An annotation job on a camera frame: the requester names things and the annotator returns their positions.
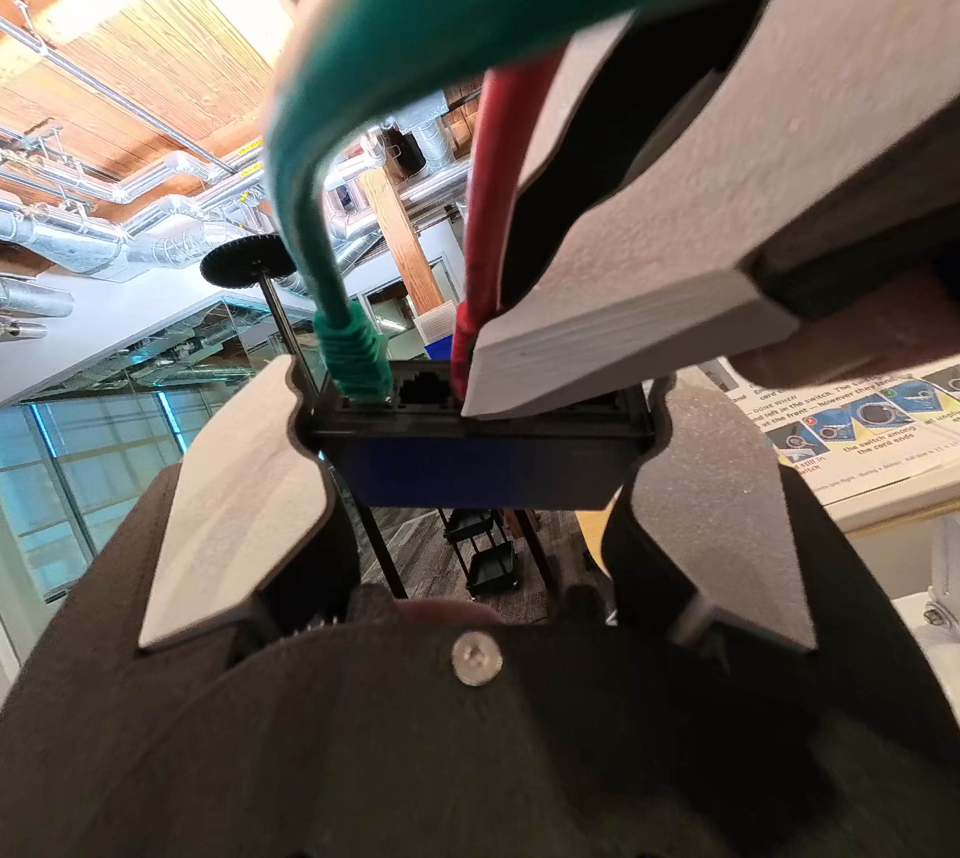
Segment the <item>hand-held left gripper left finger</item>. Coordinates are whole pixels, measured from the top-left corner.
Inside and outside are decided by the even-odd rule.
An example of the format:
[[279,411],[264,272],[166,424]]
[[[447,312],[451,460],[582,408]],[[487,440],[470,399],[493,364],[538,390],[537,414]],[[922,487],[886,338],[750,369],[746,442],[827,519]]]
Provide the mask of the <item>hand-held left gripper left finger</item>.
[[298,439],[297,361],[279,356],[182,459],[138,636],[160,651],[223,627],[288,636],[341,622],[360,583],[354,528],[330,469]]

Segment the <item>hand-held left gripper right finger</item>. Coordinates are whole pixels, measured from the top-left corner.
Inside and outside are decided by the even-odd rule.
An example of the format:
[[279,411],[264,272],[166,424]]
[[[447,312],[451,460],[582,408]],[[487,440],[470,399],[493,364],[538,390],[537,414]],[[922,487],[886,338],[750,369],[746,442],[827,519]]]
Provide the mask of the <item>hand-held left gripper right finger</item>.
[[817,635],[779,461],[706,377],[655,379],[653,444],[602,537],[620,628],[695,648],[717,626],[792,651]]

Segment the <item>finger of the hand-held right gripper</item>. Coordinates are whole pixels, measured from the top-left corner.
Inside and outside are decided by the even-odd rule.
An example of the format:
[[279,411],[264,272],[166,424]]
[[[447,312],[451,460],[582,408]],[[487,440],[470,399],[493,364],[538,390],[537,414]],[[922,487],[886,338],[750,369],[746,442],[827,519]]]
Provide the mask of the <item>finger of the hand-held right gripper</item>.
[[649,170],[714,97],[769,0],[704,0],[673,13],[621,15],[545,162],[521,181],[500,280],[516,305],[570,229]]
[[[460,306],[471,419],[533,416],[820,321],[763,294],[750,254],[958,102],[958,0],[768,0],[675,144],[575,222],[529,293],[500,305],[522,180],[546,162],[626,12],[638,10],[486,74]],[[931,265],[958,269],[958,242],[889,282]]]

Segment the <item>black network switch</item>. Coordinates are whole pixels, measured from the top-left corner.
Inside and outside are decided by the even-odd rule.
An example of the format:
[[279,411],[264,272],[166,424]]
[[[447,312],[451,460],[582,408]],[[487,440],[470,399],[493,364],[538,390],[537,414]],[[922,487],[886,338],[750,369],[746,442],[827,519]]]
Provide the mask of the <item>black network switch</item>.
[[294,420],[353,495],[374,508],[599,511],[654,439],[641,385],[539,415],[462,417],[450,363],[392,360],[383,403],[352,402],[329,378]]

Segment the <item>person's right hand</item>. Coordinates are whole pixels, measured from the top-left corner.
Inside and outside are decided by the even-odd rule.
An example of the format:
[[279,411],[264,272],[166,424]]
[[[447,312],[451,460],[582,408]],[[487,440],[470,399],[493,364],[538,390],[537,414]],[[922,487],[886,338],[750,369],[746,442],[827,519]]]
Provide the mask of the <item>person's right hand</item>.
[[752,384],[782,390],[911,370],[958,352],[958,268],[931,264],[783,341],[728,360]]

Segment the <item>printed instruction sheet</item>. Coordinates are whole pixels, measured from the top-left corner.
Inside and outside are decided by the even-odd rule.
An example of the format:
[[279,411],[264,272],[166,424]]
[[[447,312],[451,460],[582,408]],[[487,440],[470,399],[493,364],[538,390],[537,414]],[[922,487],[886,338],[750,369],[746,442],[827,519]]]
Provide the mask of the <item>printed instruction sheet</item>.
[[766,389],[727,359],[700,370],[825,506],[956,466],[959,359],[842,384]]

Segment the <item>black tiered tray cart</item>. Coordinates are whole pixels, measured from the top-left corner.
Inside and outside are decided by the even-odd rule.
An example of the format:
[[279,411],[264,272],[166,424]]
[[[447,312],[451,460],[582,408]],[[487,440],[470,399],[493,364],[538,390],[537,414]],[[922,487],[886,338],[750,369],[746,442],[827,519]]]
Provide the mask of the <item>black tiered tray cart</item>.
[[519,589],[522,575],[514,543],[496,508],[437,509],[471,599]]

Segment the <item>white paper stack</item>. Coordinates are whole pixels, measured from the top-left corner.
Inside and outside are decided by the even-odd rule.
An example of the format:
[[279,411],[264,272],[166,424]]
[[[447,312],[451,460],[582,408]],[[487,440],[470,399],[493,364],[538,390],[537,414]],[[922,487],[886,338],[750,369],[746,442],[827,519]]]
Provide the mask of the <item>white paper stack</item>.
[[457,311],[456,302],[446,301],[414,318],[414,326],[425,348],[452,341],[457,324]]

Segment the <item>black pole stand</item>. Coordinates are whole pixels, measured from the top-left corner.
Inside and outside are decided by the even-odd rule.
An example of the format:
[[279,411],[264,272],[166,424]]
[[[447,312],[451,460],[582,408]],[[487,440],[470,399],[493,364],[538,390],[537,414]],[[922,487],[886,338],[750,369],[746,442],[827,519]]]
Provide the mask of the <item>black pole stand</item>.
[[[292,275],[296,270],[281,237],[277,234],[248,236],[221,244],[208,252],[199,269],[208,283],[221,288],[259,286],[283,345],[294,357],[299,375],[306,383],[305,401],[309,413],[313,413],[320,400],[320,387],[273,284],[274,280]],[[407,599],[405,586],[373,512],[354,496],[349,487],[345,488],[345,493],[354,505],[391,593],[396,599]]]

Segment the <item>silver ventilation duct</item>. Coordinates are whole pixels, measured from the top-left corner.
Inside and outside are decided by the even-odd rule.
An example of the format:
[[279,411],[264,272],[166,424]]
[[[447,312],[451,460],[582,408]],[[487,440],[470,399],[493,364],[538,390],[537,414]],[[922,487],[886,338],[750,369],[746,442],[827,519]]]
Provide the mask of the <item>silver ventilation duct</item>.
[[[408,149],[416,147],[414,158],[424,161],[418,172],[401,180],[396,187],[412,225],[465,196],[471,160],[469,157],[455,157],[450,131],[440,119],[419,124],[410,133],[403,133],[401,144]],[[357,176],[324,190],[323,209],[337,267],[346,275],[382,241],[377,212]]]

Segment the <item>wooden support post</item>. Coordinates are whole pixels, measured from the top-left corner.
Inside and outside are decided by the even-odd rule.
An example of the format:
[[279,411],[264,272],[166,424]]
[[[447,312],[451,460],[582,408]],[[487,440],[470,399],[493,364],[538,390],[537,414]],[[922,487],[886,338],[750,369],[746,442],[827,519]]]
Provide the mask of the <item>wooden support post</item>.
[[445,303],[418,234],[386,168],[371,168],[358,176],[414,312],[423,316]]

